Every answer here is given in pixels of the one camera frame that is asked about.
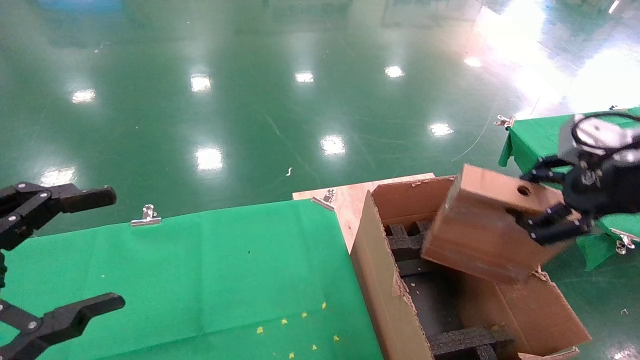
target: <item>wooden board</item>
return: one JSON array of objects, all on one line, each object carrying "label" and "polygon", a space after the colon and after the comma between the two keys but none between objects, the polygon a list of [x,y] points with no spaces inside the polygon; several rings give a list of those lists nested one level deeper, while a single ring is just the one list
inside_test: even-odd
[{"label": "wooden board", "polygon": [[[333,201],[333,205],[335,205],[335,212],[338,215],[338,221],[340,222],[344,242],[347,244],[349,252],[351,252],[353,240],[355,239],[356,232],[358,231],[360,217],[362,216],[362,206],[364,205],[364,195],[367,191],[373,191],[373,189],[380,184],[418,181],[431,179],[433,177],[435,176],[430,172],[428,174],[395,177],[393,179],[370,181],[368,183],[344,185],[333,188],[335,189],[335,200]],[[293,193],[292,197],[294,200],[311,199],[313,196],[322,199],[326,194],[327,189],[329,188],[297,192]]]}]

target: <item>open cardboard box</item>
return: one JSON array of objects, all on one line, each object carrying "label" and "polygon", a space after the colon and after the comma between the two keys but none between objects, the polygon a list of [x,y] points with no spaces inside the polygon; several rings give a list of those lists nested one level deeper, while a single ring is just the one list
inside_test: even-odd
[{"label": "open cardboard box", "polygon": [[[454,177],[438,177],[384,184],[367,192],[351,257],[386,359],[438,359],[428,341],[434,335],[430,332],[455,330],[447,328],[450,323],[430,323],[437,322],[437,316],[421,316],[425,307],[417,309],[417,301],[439,297],[440,290],[425,294],[407,286],[385,233],[389,224],[432,220],[453,182]],[[575,345],[591,339],[557,286],[542,271],[507,285],[446,269],[446,274],[440,275],[451,293],[440,300],[446,299],[445,305],[453,308],[462,328],[505,325],[512,335],[513,351],[500,354],[501,360],[568,359],[577,354]]]}]

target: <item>metal binder clip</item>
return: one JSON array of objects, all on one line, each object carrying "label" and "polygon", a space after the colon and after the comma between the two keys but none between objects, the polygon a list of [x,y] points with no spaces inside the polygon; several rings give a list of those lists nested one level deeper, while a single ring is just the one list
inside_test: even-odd
[{"label": "metal binder clip", "polygon": [[618,229],[611,229],[611,232],[620,236],[620,240],[616,241],[616,251],[621,255],[625,255],[627,253],[627,249],[636,248],[634,241],[640,241],[637,236],[625,233],[624,231],[620,231]]},{"label": "metal binder clip", "polygon": [[162,218],[157,218],[157,213],[154,211],[154,206],[147,204],[142,208],[142,219],[131,220],[131,226],[143,226],[160,224]]},{"label": "metal binder clip", "polygon": [[511,126],[513,126],[513,122],[516,120],[516,117],[512,116],[512,117],[507,119],[506,117],[504,117],[502,115],[498,115],[498,120],[500,120],[500,121],[494,122],[493,125],[504,126],[504,129],[508,130]]},{"label": "metal binder clip", "polygon": [[335,211],[333,200],[335,200],[335,189],[328,189],[322,199],[317,196],[311,198],[311,201],[315,202],[316,204],[322,205],[323,208]]}]

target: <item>hole in cardboard box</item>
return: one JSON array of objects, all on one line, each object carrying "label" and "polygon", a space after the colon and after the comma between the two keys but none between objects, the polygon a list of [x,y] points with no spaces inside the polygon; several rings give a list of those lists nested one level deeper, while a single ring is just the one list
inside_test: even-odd
[{"label": "hole in cardboard box", "polygon": [[529,196],[531,195],[531,190],[524,185],[520,185],[518,186],[518,193],[520,193],[520,195],[522,196]]}]

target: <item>table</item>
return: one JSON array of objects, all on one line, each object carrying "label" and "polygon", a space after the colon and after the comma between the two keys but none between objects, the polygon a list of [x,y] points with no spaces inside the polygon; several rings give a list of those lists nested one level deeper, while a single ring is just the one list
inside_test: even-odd
[{"label": "table", "polygon": [[335,213],[310,200],[32,238],[6,258],[3,298],[38,316],[127,301],[42,360],[382,359]]},{"label": "table", "polygon": [[[640,108],[629,109],[628,112],[640,115]],[[561,115],[539,119],[516,121],[509,129],[504,143],[499,165],[505,167],[508,160],[514,161],[523,172],[530,170],[539,157],[557,153],[557,139],[560,127],[573,115]],[[638,124],[624,118],[610,118],[612,123],[622,127]],[[615,253],[617,235],[611,229],[619,229],[626,233],[640,234],[640,215],[609,215],[598,222],[604,233],[581,236],[578,246],[587,261],[587,269],[592,270],[609,256]]]}]

